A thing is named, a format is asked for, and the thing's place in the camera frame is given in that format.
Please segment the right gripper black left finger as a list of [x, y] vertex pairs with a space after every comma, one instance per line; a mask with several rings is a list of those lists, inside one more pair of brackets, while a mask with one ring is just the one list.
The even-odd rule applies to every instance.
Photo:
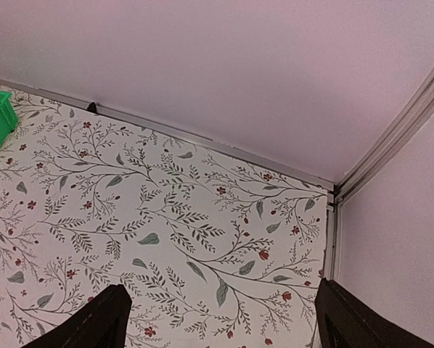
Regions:
[[109, 285], [63, 324], [25, 347], [124, 348], [131, 306], [125, 286]]

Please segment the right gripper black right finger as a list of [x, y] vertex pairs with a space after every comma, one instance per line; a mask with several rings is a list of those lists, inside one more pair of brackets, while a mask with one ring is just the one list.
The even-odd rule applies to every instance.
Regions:
[[434, 347], [378, 315], [336, 281], [321, 280], [315, 307], [323, 347]]

